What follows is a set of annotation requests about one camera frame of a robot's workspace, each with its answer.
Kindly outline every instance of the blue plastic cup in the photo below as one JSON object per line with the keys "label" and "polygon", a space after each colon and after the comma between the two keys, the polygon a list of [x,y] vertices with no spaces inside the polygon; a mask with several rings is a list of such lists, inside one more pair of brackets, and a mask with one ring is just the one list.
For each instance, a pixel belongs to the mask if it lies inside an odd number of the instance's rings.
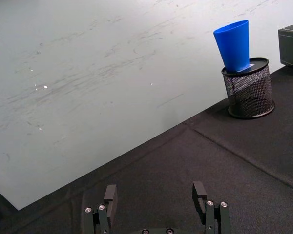
{"label": "blue plastic cup", "polygon": [[250,66],[248,20],[219,28],[214,36],[228,72],[243,71]]}

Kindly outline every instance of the scratched white surface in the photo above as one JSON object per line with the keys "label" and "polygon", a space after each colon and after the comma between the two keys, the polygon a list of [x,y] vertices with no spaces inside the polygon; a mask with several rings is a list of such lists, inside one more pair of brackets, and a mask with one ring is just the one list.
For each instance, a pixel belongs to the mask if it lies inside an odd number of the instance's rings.
{"label": "scratched white surface", "polygon": [[226,97],[212,31],[279,62],[293,0],[0,0],[0,193],[18,209]]}

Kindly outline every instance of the table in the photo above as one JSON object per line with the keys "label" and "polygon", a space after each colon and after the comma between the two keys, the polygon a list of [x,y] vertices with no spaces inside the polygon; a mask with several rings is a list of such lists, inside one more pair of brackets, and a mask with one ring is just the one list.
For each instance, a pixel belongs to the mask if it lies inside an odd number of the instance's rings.
{"label": "table", "polygon": [[0,234],[77,234],[108,184],[119,203],[112,233],[144,227],[202,231],[193,181],[230,205],[232,233],[293,233],[293,69],[272,74],[275,110],[231,118],[227,100],[0,221]]}

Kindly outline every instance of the screw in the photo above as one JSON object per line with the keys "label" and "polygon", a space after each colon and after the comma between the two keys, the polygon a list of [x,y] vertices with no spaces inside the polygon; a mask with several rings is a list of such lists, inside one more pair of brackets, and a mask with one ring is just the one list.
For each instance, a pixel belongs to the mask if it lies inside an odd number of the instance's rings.
{"label": "screw", "polygon": [[227,203],[225,203],[224,201],[223,201],[223,202],[221,202],[221,203],[220,203],[220,205],[221,205],[221,206],[223,206],[223,207],[227,207],[227,206],[228,206],[228,204],[227,204]]}
{"label": "screw", "polygon": [[214,203],[213,203],[212,201],[207,201],[207,204],[208,204],[209,206],[214,205]]}
{"label": "screw", "polygon": [[171,228],[168,228],[168,229],[166,230],[166,233],[167,233],[167,234],[173,234],[173,233],[174,233],[174,230],[171,229]]}
{"label": "screw", "polygon": [[99,206],[99,210],[104,210],[105,209],[105,205],[100,205]]}
{"label": "screw", "polygon": [[92,208],[91,207],[87,207],[86,209],[85,209],[85,212],[86,213],[90,213],[92,211]]}

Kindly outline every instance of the black wire mesh cup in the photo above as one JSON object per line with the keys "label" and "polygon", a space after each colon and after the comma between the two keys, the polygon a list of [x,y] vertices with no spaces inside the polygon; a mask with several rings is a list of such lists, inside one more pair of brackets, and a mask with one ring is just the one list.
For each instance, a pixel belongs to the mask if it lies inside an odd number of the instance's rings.
{"label": "black wire mesh cup", "polygon": [[236,118],[258,118],[274,109],[268,59],[251,58],[248,69],[221,72],[228,94],[230,115]]}

